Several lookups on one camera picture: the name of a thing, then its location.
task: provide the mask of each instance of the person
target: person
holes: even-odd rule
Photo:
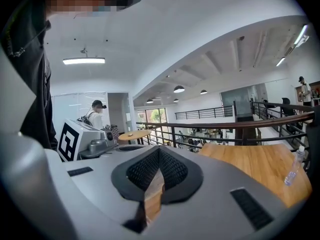
[[[303,76],[299,77],[299,82],[301,83],[303,105],[311,107],[312,103],[310,85],[306,82]]]
[[[102,109],[103,104],[101,100],[96,99],[94,102],[92,102],[91,109],[87,113],[87,118],[89,122],[92,124],[92,127],[99,130],[104,127],[102,123],[102,118],[100,116],[100,114],[102,113]]]
[[[52,122],[50,94],[51,68],[44,50],[46,31],[51,28],[49,17],[57,13],[93,12],[117,5],[125,9],[141,0],[9,0],[8,19],[1,25],[0,41],[12,66],[36,95],[20,132],[37,140],[45,149],[57,150],[58,141]]]
[[[218,134],[220,135],[220,139],[223,139],[224,133],[221,129],[218,129]]]

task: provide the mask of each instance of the ceiling beam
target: ceiling beam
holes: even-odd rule
[[[188,73],[189,75],[196,77],[200,80],[206,80],[206,78],[203,75],[199,74],[196,70],[192,69],[190,66],[183,65],[182,67],[180,67],[180,69],[183,72]]]
[[[234,64],[234,70],[239,71],[239,53],[238,53],[238,44],[237,39],[232,40],[230,42],[231,51],[232,51],[232,58],[233,58],[233,64]]]
[[[254,68],[257,68],[259,66],[261,58],[265,52],[267,37],[268,37],[267,30],[263,30],[260,32],[259,42],[258,42],[258,46],[255,51],[255,56],[254,56],[254,61],[253,61]]]
[[[213,72],[221,75],[221,71],[217,66],[217,63],[213,60],[212,56],[208,56],[208,52],[201,55],[201,58],[208,64],[209,67],[213,69]]]
[[[160,81],[160,83],[164,83],[164,84],[171,84],[171,85],[178,85],[178,86],[186,86],[186,87],[192,87],[190,84],[188,83],[184,83],[184,82],[180,82],[174,79],[169,79],[168,77],[166,79],[163,79]]]

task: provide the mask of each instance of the desk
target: desk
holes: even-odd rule
[[[284,180],[291,169],[294,155],[284,144],[225,146],[207,143],[199,154],[234,165],[271,190],[287,207],[307,198],[312,192],[310,181],[302,168],[292,185],[285,185]]]
[[[143,137],[151,134],[151,130],[134,130],[134,131],[129,131],[124,134],[121,134],[119,136],[120,141],[129,141],[129,144],[131,143],[132,140],[137,140],[138,144],[143,144]]]

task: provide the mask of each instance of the black cap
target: black cap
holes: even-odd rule
[[[98,105],[101,107],[103,106],[101,100],[96,99],[94,102],[92,102],[92,107],[96,107]]]

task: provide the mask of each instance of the white shirt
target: white shirt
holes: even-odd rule
[[[310,85],[304,81],[304,84],[301,84],[301,89],[303,93],[307,93],[308,91],[311,91]],[[306,94],[303,97],[303,102],[310,102],[311,101],[311,92],[309,94]]]
[[[93,128],[100,130],[104,127],[102,124],[101,115],[99,113],[95,112],[93,109],[90,109],[87,116],[89,117],[88,120],[92,124]]]

